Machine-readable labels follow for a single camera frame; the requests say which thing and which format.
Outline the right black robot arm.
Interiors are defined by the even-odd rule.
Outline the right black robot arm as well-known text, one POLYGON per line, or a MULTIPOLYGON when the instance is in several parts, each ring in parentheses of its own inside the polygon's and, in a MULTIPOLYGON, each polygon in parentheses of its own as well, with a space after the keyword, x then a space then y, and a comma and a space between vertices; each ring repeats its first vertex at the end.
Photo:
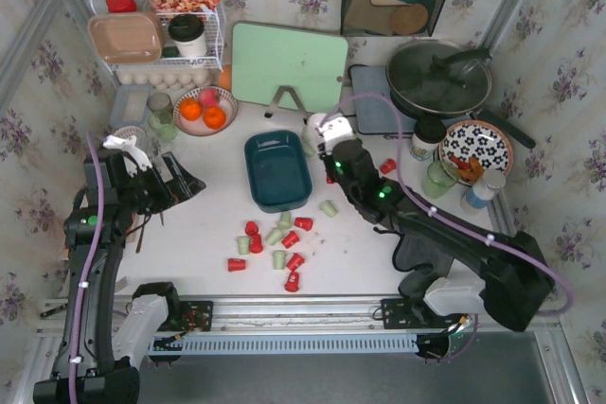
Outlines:
POLYGON ((362 218, 377 232, 399 236, 392 262, 406 274, 399 292, 410 303, 425 306, 430 287, 459 261, 483 281, 478 296, 495 322, 523 332, 538 315, 555 282, 534 237, 492 232, 449 213, 431 214, 430 204, 409 186, 379 174, 357 138, 321 145, 318 154, 362 218))

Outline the white plastic scoop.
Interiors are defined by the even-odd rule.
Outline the white plastic scoop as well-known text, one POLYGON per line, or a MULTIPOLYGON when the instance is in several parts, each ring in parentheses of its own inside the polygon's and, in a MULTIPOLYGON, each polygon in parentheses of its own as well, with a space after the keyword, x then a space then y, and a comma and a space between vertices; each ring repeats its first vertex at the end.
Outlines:
POLYGON ((316 152, 318 152, 319 150, 324 150, 324 151, 330 150, 330 146, 328 148, 325 147, 325 143, 322 140, 322 138, 319 136, 318 130, 317 130, 318 125, 321 122, 327 120, 326 117, 327 117, 327 114, 324 114, 324 113, 312 114, 309 117, 307 124, 305 125, 305 127, 307 127, 309 129, 309 133, 311 136, 312 142, 310 143, 310 145, 315 148, 316 152))

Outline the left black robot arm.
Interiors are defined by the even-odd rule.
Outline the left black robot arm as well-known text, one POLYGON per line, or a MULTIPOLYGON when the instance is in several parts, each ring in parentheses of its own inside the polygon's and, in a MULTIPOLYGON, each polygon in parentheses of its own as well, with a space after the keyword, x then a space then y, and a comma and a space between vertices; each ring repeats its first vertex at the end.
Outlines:
POLYGON ((134 217, 149 220, 205 189, 167 152, 155 166, 137 165, 119 150, 90 153, 85 187, 65 221, 69 293, 62 342, 48 379, 33 388, 36 403, 135 403, 139 368, 158 329, 177 317, 179 296, 170 282, 140 286, 132 308, 113 331, 116 278, 134 217))

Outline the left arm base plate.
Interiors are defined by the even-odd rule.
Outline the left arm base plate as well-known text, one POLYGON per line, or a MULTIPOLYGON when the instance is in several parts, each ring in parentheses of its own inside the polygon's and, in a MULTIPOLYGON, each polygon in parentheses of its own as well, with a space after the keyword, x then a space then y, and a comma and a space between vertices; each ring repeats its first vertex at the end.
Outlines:
POLYGON ((208 332, 212 327, 212 301, 181 301, 176 316, 169 317, 159 332, 208 332))

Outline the teal plastic storage basket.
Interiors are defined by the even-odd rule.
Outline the teal plastic storage basket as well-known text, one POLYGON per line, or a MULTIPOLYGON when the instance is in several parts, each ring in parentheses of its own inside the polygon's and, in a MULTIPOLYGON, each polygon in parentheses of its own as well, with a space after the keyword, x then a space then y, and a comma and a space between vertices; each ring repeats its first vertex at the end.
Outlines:
POLYGON ((258 133, 244 144, 253 201, 269 214, 304 206, 312 194, 312 178, 299 136, 278 130, 258 133))

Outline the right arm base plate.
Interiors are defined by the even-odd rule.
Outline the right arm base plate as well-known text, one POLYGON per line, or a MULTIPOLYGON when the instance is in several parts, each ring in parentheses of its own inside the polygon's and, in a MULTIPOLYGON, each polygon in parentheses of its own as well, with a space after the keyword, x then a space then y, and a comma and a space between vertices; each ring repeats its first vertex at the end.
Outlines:
POLYGON ((425 303, 404 298, 382 299, 381 313, 385 329, 445 329, 458 321, 456 316, 439 316, 425 303))

